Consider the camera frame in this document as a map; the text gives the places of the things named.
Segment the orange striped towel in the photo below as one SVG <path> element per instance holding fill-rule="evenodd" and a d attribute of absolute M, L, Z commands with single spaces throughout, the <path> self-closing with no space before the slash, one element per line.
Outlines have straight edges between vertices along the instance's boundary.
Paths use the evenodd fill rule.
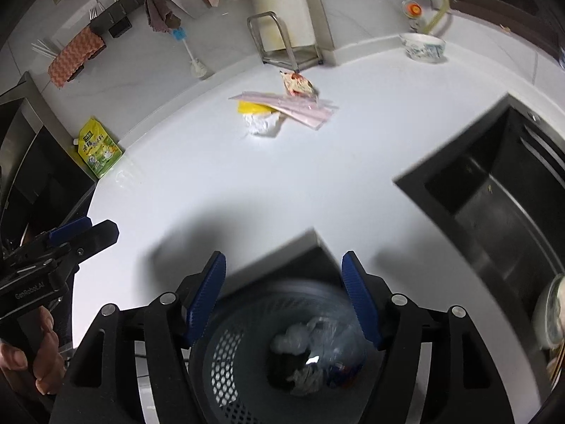
<path fill-rule="evenodd" d="M 66 80 L 104 46 L 104 40 L 95 35 L 90 26 L 84 27 L 49 65 L 47 71 L 52 83 L 63 87 Z"/>

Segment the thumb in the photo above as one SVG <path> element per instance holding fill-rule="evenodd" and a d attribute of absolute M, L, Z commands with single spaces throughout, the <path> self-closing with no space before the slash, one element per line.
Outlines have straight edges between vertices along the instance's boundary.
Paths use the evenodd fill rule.
<path fill-rule="evenodd" d="M 4 342 L 0 342 L 0 369 L 20 371 L 28 367 L 28 360 L 23 351 Z"/>

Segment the stainless steel sink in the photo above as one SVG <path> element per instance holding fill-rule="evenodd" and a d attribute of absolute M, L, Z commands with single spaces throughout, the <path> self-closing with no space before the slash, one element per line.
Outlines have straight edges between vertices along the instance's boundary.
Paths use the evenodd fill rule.
<path fill-rule="evenodd" d="M 549 393 L 531 317 L 565 272 L 565 142 L 511 96 L 396 181 L 487 285 Z"/>

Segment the patterned ceramic bowl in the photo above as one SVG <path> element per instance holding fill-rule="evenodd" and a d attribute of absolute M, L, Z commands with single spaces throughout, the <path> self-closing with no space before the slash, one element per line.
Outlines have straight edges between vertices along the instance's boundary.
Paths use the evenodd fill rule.
<path fill-rule="evenodd" d="M 437 64 L 444 59 L 445 41 L 440 38 L 422 33 L 401 33 L 400 40 L 414 60 Z"/>

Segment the yellow hose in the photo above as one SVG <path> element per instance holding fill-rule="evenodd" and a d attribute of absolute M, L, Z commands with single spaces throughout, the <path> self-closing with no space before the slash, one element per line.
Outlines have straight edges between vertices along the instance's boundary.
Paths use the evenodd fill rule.
<path fill-rule="evenodd" d="M 448 9 L 449 9 L 449 0 L 442 0 L 440 10 L 436 13 L 435 16 L 432 17 L 432 20 L 429 21 L 428 24 L 426 24 L 426 26 L 420 31 L 420 33 L 429 35 L 429 33 L 438 24 L 438 22 L 440 22 L 441 18 L 445 15 Z"/>

